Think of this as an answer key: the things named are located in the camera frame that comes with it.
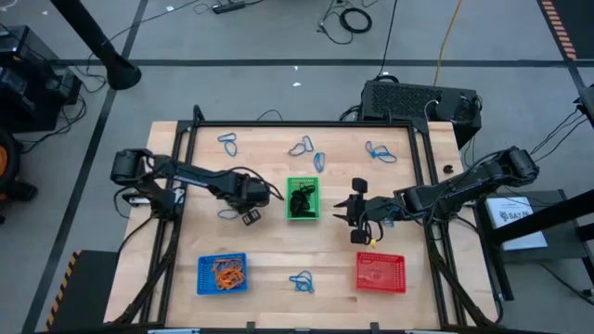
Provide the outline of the black mat hazard stripes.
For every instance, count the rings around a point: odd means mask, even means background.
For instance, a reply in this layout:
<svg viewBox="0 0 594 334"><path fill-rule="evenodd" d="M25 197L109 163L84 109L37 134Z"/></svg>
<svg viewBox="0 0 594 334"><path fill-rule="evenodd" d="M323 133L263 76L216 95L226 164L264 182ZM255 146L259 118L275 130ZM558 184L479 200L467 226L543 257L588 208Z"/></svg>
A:
<svg viewBox="0 0 594 334"><path fill-rule="evenodd" d="M594 61L594 0L537 0L562 54Z"/></svg>

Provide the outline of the green plastic basket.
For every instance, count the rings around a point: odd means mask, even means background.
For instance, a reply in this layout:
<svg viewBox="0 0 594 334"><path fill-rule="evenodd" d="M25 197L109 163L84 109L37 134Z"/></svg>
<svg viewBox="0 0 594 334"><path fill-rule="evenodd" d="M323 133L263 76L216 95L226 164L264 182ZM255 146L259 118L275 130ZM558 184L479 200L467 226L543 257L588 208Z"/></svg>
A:
<svg viewBox="0 0 594 334"><path fill-rule="evenodd" d="M321 214L321 185L314 176L287 178L286 218L292 221L318 220Z"/></svg>

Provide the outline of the black equipment cart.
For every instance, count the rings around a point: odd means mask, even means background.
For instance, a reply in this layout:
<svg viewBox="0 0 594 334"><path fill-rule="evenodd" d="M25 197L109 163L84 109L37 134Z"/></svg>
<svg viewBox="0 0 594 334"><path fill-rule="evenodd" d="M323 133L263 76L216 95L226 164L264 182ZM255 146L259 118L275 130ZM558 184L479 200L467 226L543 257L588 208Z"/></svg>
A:
<svg viewBox="0 0 594 334"><path fill-rule="evenodd" d="M10 133L53 130L77 102L82 81L28 26L0 24L0 127Z"/></svg>

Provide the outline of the black ramp hazard stripes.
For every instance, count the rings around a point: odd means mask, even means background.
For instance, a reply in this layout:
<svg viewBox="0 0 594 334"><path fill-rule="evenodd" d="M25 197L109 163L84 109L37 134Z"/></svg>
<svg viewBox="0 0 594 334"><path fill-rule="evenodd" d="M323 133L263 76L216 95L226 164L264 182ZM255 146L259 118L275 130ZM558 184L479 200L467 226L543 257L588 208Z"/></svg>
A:
<svg viewBox="0 0 594 334"><path fill-rule="evenodd" d="M104 321L117 253L77 250L67 262L45 332L99 328Z"/></svg>

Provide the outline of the white printed paper sheet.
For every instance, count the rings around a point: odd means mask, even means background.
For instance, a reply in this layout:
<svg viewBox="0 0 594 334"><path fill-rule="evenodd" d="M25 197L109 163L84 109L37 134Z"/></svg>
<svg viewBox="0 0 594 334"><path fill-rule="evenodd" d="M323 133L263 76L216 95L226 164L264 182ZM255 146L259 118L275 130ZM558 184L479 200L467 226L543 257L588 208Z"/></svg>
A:
<svg viewBox="0 0 594 334"><path fill-rule="evenodd" d="M527 197L488 198L485 201L485 207L494 230L512 225L535 213ZM523 230L522 235L502 242L504 251L544 249L548 246L541 231L525 234Z"/></svg>

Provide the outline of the black power strip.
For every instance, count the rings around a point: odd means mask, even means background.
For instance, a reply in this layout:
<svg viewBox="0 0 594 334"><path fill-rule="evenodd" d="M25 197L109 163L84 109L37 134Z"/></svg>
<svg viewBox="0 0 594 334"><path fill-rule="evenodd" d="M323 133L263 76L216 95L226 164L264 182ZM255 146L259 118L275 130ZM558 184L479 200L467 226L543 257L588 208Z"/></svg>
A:
<svg viewBox="0 0 594 334"><path fill-rule="evenodd" d="M232 2L229 1L222 5L213 5L213 12L217 15L243 9L246 6L244 1Z"/></svg>

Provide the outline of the red plastic basket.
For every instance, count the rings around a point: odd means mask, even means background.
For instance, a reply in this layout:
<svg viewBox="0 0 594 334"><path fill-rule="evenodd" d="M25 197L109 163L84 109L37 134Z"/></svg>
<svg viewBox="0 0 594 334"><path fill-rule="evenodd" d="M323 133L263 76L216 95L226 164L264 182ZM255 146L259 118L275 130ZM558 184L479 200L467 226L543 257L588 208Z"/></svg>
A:
<svg viewBox="0 0 594 334"><path fill-rule="evenodd" d="M385 267L388 277L381 285L369 285L360 277L362 270L373 264L382 264ZM405 258L401 255L358 252L355 286L360 290L405 294L407 292Z"/></svg>

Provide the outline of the blue plastic basket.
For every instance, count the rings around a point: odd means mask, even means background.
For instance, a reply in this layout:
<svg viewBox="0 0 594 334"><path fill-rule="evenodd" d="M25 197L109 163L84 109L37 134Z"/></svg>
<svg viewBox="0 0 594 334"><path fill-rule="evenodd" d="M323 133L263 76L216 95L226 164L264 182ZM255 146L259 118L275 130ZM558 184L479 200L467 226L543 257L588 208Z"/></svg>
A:
<svg viewBox="0 0 594 334"><path fill-rule="evenodd" d="M213 263L219 259L241 259L243 261L243 273L245 281L237 289L225 290L216 287ZM198 259L197 269L197 293L199 295L219 295L225 293L244 292L248 289L247 256L245 253L229 253L201 256Z"/></svg>

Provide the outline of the black computer tower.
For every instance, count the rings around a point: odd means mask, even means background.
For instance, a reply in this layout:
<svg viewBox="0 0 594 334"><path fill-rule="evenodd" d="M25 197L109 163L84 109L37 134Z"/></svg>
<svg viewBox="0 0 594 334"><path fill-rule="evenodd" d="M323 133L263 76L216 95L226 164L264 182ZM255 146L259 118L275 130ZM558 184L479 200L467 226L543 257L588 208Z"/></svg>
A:
<svg viewBox="0 0 594 334"><path fill-rule="evenodd" d="M431 122L452 124L459 148L482 128L483 100L474 90L394 82L384 76L365 83L357 118L406 121L426 135Z"/></svg>

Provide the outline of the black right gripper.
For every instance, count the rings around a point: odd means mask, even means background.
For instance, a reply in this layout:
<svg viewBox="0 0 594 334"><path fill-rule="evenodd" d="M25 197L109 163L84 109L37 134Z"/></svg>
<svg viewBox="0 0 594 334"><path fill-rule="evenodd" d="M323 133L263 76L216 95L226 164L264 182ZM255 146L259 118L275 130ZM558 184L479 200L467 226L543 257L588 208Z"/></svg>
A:
<svg viewBox="0 0 594 334"><path fill-rule="evenodd" d="M385 216L390 216L396 201L393 198L374 197L364 199L368 192L368 182L362 178L352 180L352 189L355 192L349 199L335 204L334 208L346 207L346 215L334 213L334 217L347 221L350 226L359 226L366 221L379 222Z"/></svg>

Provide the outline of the black pole with round base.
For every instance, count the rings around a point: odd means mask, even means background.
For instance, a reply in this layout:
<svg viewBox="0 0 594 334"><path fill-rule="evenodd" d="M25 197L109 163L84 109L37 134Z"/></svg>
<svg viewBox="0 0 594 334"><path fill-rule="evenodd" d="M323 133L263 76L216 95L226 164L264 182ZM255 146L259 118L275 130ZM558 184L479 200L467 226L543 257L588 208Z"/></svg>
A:
<svg viewBox="0 0 594 334"><path fill-rule="evenodd" d="M115 50L81 0L50 2L106 68L107 82L111 89L125 90L140 81L140 69Z"/></svg>

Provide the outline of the orange black machine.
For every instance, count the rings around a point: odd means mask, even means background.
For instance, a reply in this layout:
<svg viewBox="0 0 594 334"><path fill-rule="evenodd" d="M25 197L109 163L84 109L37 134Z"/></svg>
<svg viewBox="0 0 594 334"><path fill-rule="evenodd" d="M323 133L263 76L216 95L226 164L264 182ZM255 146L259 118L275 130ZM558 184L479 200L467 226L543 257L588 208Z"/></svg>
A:
<svg viewBox="0 0 594 334"><path fill-rule="evenodd" d="M19 178L22 144L13 134L0 128L0 204L7 201L31 201L38 188Z"/></svg>

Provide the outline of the black side stand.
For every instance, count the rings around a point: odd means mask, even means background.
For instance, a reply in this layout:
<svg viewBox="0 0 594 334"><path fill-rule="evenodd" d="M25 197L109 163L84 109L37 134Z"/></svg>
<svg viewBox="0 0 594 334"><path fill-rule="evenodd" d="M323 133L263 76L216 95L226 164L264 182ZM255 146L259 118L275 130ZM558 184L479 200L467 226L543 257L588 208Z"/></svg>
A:
<svg viewBox="0 0 594 334"><path fill-rule="evenodd" d="M488 198L527 197L535 213L498 230L491 226L485 201ZM506 301L514 295L505 268L506 263L540 263L578 259L586 267L594 284L594 253L588 242L594 240L594 223L579 225L577 220L594 214L594 189L569 198L561 189L520 193L508 191L477 203L475 217L485 253L487 267L492 271L497 290ZM544 249L502 249L502 242L519 235L541 231L549 246Z"/></svg>

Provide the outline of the black device on stand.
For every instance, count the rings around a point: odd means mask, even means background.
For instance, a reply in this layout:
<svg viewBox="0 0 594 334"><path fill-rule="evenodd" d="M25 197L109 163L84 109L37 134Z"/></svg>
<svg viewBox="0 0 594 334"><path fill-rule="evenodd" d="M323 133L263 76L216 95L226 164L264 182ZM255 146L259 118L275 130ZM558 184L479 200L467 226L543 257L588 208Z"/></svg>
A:
<svg viewBox="0 0 594 334"><path fill-rule="evenodd" d="M577 108L587 116L591 127L594 129L594 83L580 88L579 98L575 101Z"/></svg>

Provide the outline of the band pile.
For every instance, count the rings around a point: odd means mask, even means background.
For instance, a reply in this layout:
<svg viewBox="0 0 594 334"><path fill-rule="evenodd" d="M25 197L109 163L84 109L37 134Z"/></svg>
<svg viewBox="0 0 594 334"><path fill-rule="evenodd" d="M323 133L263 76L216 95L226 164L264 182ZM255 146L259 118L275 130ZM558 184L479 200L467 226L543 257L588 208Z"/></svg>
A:
<svg viewBox="0 0 594 334"><path fill-rule="evenodd" d="M216 279L222 279L227 275L229 269L233 269L234 264L232 260L229 259L219 259L213 263L214 276Z"/></svg>

